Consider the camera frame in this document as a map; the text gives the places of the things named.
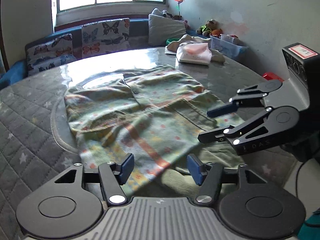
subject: table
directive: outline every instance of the table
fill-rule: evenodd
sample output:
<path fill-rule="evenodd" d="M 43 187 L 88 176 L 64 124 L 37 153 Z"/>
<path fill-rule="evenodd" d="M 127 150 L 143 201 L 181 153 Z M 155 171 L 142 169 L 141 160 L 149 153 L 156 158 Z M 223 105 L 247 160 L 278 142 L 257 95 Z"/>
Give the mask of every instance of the table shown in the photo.
<path fill-rule="evenodd" d="M 22 198 L 71 164 L 81 161 L 63 102 L 68 87 L 89 76 L 101 77 L 117 69 L 150 69 L 163 64 L 190 75 L 224 102 L 235 95 L 237 89 L 264 81 L 252 70 L 228 58 L 224 64 L 212 62 L 209 66 L 181 64 L 175 55 L 164 54 L 164 48 L 152 48 L 79 60 L 1 90 L 0 212 L 5 213 L 3 219 L 8 223 L 10 218 L 15 221 L 14 211 Z M 259 109 L 245 109 L 238 114 L 247 120 L 257 112 Z M 279 147 L 245 155 L 244 160 L 280 185 L 295 164 L 295 158 Z M 16 222 L 11 223 L 9 229 L 4 226 L 3 231 L 11 236 L 16 227 Z"/>

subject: gray gripper base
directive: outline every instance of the gray gripper base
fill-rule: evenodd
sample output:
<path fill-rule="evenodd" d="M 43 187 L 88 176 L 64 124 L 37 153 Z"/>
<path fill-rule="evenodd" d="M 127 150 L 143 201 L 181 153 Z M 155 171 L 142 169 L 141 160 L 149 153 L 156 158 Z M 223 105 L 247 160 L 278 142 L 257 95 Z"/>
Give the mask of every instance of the gray gripper base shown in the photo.
<path fill-rule="evenodd" d="M 226 229 L 215 213 L 187 198 L 134 197 L 110 208 L 100 223 L 76 240 L 244 240 Z"/>

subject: red object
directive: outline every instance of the red object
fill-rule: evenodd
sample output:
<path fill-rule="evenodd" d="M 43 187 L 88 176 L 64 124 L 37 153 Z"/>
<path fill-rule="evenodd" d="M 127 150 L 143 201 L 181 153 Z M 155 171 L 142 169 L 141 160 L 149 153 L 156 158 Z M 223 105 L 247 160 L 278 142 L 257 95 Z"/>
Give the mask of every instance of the red object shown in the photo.
<path fill-rule="evenodd" d="M 277 76 L 276 74 L 272 73 L 272 72 L 266 72 L 263 74 L 263 77 L 266 79 L 266 80 L 272 80 L 272 79 L 277 79 L 277 80 L 280 80 L 281 82 L 283 82 L 284 80 Z"/>

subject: orange plush toy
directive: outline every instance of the orange plush toy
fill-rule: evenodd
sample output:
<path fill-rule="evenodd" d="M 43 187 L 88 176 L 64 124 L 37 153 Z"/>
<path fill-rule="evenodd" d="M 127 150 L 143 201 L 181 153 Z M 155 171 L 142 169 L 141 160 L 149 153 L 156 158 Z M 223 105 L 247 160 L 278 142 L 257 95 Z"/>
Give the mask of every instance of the orange plush toy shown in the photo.
<path fill-rule="evenodd" d="M 213 37 L 217 37 L 220 38 L 220 35 L 223 34 L 222 29 L 217 29 L 217 30 L 213 30 L 210 35 L 212 35 Z"/>

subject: silver screw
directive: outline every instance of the silver screw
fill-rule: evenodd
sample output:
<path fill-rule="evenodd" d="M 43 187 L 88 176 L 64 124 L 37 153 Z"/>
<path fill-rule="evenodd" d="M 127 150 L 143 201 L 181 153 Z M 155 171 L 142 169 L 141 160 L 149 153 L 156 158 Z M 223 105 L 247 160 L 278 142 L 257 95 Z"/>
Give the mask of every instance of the silver screw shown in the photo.
<path fill-rule="evenodd" d="M 196 201 L 199 203 L 209 203 L 212 201 L 212 198 L 210 196 L 207 195 L 201 195 L 199 197 L 196 198 Z"/>
<path fill-rule="evenodd" d="M 109 198 L 109 201 L 112 203 L 119 204 L 125 201 L 125 197 L 121 195 L 113 195 Z"/>

